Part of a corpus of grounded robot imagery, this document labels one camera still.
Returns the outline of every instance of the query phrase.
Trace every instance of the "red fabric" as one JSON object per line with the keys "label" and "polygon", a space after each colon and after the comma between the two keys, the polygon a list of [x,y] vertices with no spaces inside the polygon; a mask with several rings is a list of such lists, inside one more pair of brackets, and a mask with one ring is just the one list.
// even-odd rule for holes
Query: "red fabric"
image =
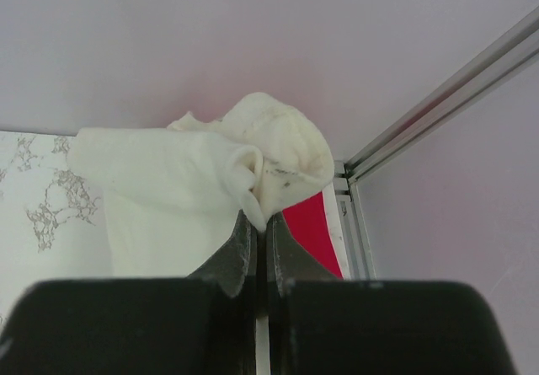
{"label": "red fabric", "polygon": [[298,243],[320,264],[342,278],[337,256],[329,237],[322,193],[285,209],[283,213],[292,236]]}

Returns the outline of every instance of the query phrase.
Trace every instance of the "folded cloth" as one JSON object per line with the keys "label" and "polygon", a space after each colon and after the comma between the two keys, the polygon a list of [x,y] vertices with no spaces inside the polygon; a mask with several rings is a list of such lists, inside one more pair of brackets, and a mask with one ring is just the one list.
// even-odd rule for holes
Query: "folded cloth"
{"label": "folded cloth", "polygon": [[167,129],[82,129],[67,162],[104,190],[117,276],[187,276],[227,241],[240,209],[264,231],[334,176],[315,125],[268,94],[210,123],[189,113]]}

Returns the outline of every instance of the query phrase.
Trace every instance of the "towel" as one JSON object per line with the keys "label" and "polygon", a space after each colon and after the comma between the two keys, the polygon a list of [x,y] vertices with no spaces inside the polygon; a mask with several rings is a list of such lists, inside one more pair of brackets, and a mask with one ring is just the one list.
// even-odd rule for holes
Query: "towel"
{"label": "towel", "polygon": [[223,118],[188,113],[166,129],[82,129],[67,162],[100,185],[116,276],[187,276],[229,238],[243,210],[260,231],[334,176],[320,131],[268,94]]}

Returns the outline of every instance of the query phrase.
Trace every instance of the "marble pattern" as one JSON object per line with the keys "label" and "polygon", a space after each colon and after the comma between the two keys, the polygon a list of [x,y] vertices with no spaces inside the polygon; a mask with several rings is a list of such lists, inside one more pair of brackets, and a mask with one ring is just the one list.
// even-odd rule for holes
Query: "marble pattern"
{"label": "marble pattern", "polygon": [[36,281],[111,275],[101,192],[67,167],[71,140],[0,132],[0,327]]}

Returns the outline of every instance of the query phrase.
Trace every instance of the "cloth fold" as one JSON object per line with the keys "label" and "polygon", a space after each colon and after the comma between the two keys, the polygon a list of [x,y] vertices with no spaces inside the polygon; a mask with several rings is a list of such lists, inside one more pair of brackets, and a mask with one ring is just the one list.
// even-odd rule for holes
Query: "cloth fold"
{"label": "cloth fold", "polygon": [[104,190],[117,276],[187,276],[225,243],[240,209],[264,231],[334,176],[315,125],[262,93],[210,123],[188,113],[167,129],[82,129],[67,162]]}

